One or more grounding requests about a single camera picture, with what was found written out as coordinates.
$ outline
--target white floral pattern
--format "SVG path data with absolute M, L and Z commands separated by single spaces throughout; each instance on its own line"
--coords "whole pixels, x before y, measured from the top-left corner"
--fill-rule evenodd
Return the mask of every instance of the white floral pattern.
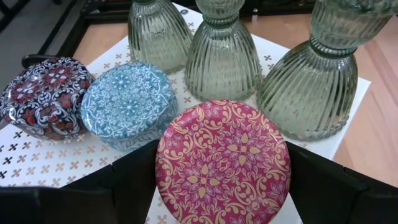
M 166 74 L 145 63 L 107 71 L 88 89 L 83 122 L 111 147 L 132 151 L 160 139 L 177 115 L 177 100 Z

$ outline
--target wooden table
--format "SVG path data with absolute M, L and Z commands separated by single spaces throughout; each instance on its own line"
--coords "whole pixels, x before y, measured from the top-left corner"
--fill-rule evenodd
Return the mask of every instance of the wooden table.
M 311 15 L 243 21 L 251 33 L 293 48 L 310 36 Z M 127 35 L 127 24 L 92 25 L 74 57 L 88 65 Z M 398 18 L 355 53 L 359 76 L 372 81 L 335 161 L 398 187 Z

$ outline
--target pink patterned tin lid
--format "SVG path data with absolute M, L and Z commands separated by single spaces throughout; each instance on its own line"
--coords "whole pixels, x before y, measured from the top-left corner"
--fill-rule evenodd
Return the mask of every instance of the pink patterned tin lid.
M 236 101 L 186 110 L 166 129 L 156 157 L 160 195 L 186 223 L 269 223 L 285 202 L 290 159 L 260 111 Z

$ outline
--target ribbed glass vase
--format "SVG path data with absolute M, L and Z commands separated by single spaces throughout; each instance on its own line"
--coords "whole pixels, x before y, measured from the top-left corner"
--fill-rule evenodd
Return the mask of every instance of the ribbed glass vase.
M 167 74 L 185 66 L 192 34 L 170 0 L 133 0 L 128 28 L 132 62 L 151 63 Z
M 353 53 L 386 25 L 391 0 L 318 0 L 312 35 L 257 86 L 257 105 L 286 136 L 327 138 L 346 124 L 358 69 Z
M 195 33 L 185 83 L 203 101 L 245 100 L 261 74 L 249 31 L 239 21 L 244 0 L 197 0 L 203 22 Z

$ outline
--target tin lid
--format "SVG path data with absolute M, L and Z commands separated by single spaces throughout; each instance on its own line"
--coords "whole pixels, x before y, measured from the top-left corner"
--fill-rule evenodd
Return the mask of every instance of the tin lid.
M 164 72 L 146 63 L 125 64 L 108 70 L 89 87 L 81 114 L 97 136 L 126 139 L 153 131 L 173 100 Z
M 269 223 L 290 185 L 289 151 L 260 111 L 209 101 L 166 129 L 155 162 L 157 187 L 181 223 Z
M 60 116 L 79 112 L 83 94 L 92 80 L 86 67 L 75 59 L 44 60 L 25 69 L 8 84 L 0 97 L 0 115 L 14 125 L 48 127 Z M 76 123 L 77 118 L 70 119 Z

